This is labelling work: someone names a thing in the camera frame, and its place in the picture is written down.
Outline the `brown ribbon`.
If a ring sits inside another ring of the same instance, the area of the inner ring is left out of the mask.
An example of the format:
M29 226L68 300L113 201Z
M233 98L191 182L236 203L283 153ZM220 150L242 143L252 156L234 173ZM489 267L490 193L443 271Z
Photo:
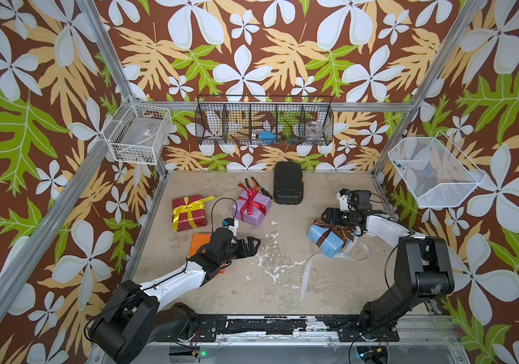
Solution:
M324 232L319 234L317 240L315 241L316 245L321 247L325 240L328 238L329 235L333 234L335 235L342 244L347 244L348 242L352 241L354 238L353 231L350 230L347 227L343 227L340 225L333 225L333 224L327 224L321 219L316 219L312 222L313 227L320 227L324 229Z

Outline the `white satin ribbon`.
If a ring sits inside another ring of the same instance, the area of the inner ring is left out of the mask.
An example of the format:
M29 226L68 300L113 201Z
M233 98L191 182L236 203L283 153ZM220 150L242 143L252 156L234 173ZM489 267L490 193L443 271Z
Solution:
M351 255L352 250L356 247L360 247L364 251L364 257L363 258L355 258ZM316 253L313 256L311 256L307 261L306 265L304 267L303 276L302 276L302 282L300 285L300 299L304 300L306 297L306 291L309 285L309 278L312 270L312 266L314 262L318 259L326 260L326 261L332 261L333 259L346 259L354 262L362 262L366 261L371 256L371 250L369 246L361 240L361 238L353 238L352 241L347 245L347 247L342 248L340 252L335 253L332 257L327 256L324 253Z

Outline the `orange gift box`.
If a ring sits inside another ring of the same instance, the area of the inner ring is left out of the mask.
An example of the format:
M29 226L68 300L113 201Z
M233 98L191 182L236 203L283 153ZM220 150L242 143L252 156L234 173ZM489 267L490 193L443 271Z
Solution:
M217 265L209 262L203 257L203 250L210 241L211 234L195 234L191 241L190 246L190 262L195 262L200 265L203 271L206 273L206 278L211 279L216 276L220 271L226 268L227 265L219 268Z

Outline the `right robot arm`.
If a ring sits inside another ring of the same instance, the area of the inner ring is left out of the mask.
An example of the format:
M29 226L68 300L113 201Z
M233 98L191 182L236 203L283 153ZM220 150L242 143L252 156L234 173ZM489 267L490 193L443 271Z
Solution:
M367 341L383 338L411 309L454 289L447 243L374 210L371 195L369 190L342 189L337 193L338 208L327 208L322 214L324 223L335 229L357 236L368 233L392 247L394 283L382 296L365 304L357 324L359 335Z

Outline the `light blue gift box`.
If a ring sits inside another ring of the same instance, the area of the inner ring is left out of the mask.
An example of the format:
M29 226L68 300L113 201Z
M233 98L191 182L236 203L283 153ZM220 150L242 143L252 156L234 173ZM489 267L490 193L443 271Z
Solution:
M312 242L317 240L319 234L323 233L324 229L320 227L313 227L311 226L309 229L309 232L307 233L307 236L309 239L311 239ZM332 258L336 256L338 253L340 253L341 249L344 247L344 244L333 234L329 235L328 238L325 240L323 245L319 247L322 252Z

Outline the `purple gift box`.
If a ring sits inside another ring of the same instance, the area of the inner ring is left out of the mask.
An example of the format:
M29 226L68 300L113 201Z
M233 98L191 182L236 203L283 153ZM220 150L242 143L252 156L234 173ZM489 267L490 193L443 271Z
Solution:
M243 189L241 195L236 199L233 213L237 220L258 228L271 209L271 198L246 187Z

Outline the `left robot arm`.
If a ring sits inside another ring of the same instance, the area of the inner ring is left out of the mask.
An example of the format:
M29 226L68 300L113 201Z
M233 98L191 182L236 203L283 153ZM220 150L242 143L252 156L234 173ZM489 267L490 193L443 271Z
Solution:
M179 344L196 338L199 315L177 298L201 288L236 259L256 256L260 244L259 238L237 238L232 227L217 228L182 267L151 282L123 282L86 337L116 363L132 362L155 341Z

